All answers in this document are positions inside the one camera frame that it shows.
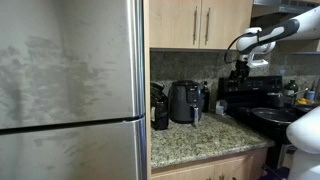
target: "granite countertop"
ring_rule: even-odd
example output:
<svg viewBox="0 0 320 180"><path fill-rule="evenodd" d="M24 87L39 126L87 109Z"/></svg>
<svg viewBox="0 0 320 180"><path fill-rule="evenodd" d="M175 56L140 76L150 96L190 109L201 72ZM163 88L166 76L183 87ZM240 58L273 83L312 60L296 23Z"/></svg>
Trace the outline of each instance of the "granite countertop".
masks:
<svg viewBox="0 0 320 180"><path fill-rule="evenodd" d="M151 131L152 169L273 146L274 142L229 116L203 114L199 125L169 122Z"/></svg>

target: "black frying pan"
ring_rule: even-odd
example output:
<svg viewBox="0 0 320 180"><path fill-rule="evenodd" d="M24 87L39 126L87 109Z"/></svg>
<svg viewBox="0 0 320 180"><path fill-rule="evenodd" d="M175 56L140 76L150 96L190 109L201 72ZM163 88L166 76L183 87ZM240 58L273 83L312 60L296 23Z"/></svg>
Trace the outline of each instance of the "black frying pan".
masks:
<svg viewBox="0 0 320 180"><path fill-rule="evenodd" d="M252 114L266 122L277 125L289 125L298 119L298 117L289 112L270 108L254 108L252 109Z"/></svg>

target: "stove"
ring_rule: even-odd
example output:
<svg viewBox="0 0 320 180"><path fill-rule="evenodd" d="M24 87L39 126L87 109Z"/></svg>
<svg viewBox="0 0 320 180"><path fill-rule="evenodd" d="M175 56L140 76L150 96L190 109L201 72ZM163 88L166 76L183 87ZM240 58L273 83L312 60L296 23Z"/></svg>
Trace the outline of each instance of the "stove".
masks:
<svg viewBox="0 0 320 180"><path fill-rule="evenodd" d="M273 105L274 99L268 94L282 91L282 76L248 77L242 84L230 82L228 78L220 78L218 85L218 100L225 101L226 113L275 142L276 145L269 148L266 160L266 164L274 169L282 165L287 150L294 149L286 136L288 125L263 120L253 115L251 109L258 107L279 109ZM282 110L294 113L290 109Z"/></svg>

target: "stainless steel refrigerator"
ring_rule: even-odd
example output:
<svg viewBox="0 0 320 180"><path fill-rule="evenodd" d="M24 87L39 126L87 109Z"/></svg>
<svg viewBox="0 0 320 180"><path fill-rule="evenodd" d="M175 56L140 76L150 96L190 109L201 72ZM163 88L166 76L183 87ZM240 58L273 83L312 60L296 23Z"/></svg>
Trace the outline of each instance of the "stainless steel refrigerator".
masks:
<svg viewBox="0 0 320 180"><path fill-rule="evenodd" d="M146 179L142 0L0 0L0 179Z"/></svg>

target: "lower cabinet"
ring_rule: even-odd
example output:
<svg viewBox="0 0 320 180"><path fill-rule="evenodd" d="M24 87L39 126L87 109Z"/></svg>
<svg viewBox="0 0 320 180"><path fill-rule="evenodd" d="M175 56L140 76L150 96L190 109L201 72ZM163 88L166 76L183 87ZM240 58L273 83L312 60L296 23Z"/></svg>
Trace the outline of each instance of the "lower cabinet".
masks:
<svg viewBox="0 0 320 180"><path fill-rule="evenodd" d="M213 180L214 166L190 169L186 171L152 177L152 180Z"/></svg>
<svg viewBox="0 0 320 180"><path fill-rule="evenodd" d="M152 180L256 180L267 149L152 170Z"/></svg>

